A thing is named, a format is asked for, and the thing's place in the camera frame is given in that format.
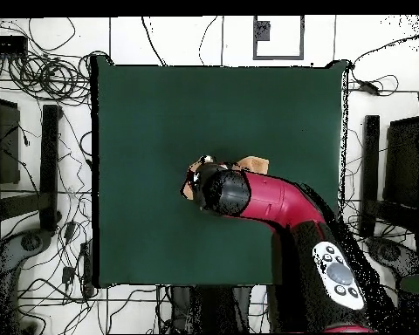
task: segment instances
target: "black bar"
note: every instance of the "black bar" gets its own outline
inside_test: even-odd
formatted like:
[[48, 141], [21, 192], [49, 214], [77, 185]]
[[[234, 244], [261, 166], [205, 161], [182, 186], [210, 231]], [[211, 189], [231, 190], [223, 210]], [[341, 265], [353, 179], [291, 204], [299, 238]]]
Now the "black bar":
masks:
[[379, 184], [379, 135], [380, 116], [368, 115], [363, 125], [363, 158], [361, 163], [361, 197], [359, 204], [359, 236], [374, 235], [374, 215], [367, 213], [365, 201], [377, 201]]
[[0, 36], [0, 55], [26, 57], [28, 38], [25, 36]]
[[413, 233], [419, 233], [419, 209], [386, 201], [363, 201], [368, 217], [380, 218]]
[[0, 199], [0, 222], [27, 213], [36, 212], [38, 209], [47, 208], [52, 203], [49, 194], [18, 195]]
[[58, 105], [44, 105], [40, 150], [40, 193], [50, 196], [50, 204], [40, 208], [40, 228], [55, 231], [58, 223]]

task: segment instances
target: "power adapter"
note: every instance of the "power adapter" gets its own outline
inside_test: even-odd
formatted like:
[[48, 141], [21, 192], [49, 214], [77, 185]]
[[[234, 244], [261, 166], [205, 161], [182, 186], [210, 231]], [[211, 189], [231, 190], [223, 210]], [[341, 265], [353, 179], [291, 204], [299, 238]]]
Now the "power adapter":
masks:
[[360, 85], [359, 91], [367, 92], [368, 94], [374, 96], [380, 95], [378, 87], [371, 84], [370, 82], [357, 80], [357, 83]]
[[76, 231], [76, 227], [77, 226], [75, 222], [67, 223], [64, 233], [65, 245], [68, 245], [72, 241], [73, 235]]
[[74, 281], [74, 268], [65, 266], [62, 269], [62, 284], [65, 284], [65, 290], [68, 291], [68, 287], [73, 284]]

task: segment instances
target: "brown object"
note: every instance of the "brown object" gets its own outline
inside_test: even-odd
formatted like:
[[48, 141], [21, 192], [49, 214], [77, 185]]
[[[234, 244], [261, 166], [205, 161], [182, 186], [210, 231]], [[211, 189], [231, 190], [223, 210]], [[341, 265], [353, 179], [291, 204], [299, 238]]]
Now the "brown object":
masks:
[[[269, 161], [263, 158], [248, 156], [237, 162], [238, 166], [234, 167], [238, 170], [247, 170], [256, 174], [267, 174], [269, 170]], [[188, 171], [195, 172], [196, 169], [201, 165], [200, 161], [197, 161], [189, 166]], [[188, 183], [184, 184], [183, 195], [190, 201], [192, 201], [192, 190]]]

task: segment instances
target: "black stand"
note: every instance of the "black stand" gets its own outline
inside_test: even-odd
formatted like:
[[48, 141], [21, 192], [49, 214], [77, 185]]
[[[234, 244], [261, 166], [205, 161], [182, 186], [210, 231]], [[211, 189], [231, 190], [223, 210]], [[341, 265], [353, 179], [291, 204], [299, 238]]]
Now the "black stand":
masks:
[[61, 214], [58, 212], [57, 105], [43, 106], [39, 194], [0, 200], [0, 222], [39, 211], [40, 229], [31, 229], [0, 241], [0, 334], [22, 333], [17, 316], [17, 286], [24, 262], [51, 244]]

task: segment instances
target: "tangled wires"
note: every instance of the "tangled wires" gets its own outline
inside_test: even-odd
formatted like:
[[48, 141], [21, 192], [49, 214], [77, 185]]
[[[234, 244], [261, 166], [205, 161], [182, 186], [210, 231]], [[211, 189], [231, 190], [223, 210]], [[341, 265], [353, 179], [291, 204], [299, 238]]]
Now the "tangled wires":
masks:
[[[16, 86], [39, 100], [55, 100], [70, 106], [86, 103], [90, 89], [90, 64], [92, 55], [105, 55], [103, 51], [94, 51], [79, 59], [78, 66], [50, 57], [48, 54], [38, 55], [28, 51], [25, 58], [7, 58], [8, 73]], [[87, 74], [81, 71], [85, 67]]]
[[0, 58], [0, 79], [8, 72], [10, 80], [18, 89], [1, 86], [4, 90], [20, 90], [38, 100], [50, 100], [67, 106], [79, 106], [87, 103], [90, 95], [90, 57], [104, 56], [109, 63], [110, 57], [103, 51], [93, 51], [83, 57], [54, 54], [60, 47], [68, 43], [75, 35], [76, 28], [70, 18], [72, 35], [62, 44], [46, 49], [40, 46], [32, 36], [31, 18], [27, 34], [18, 24], [8, 21], [0, 22], [0, 29], [13, 31], [28, 38], [34, 51], [28, 51], [24, 57], [8, 56]]

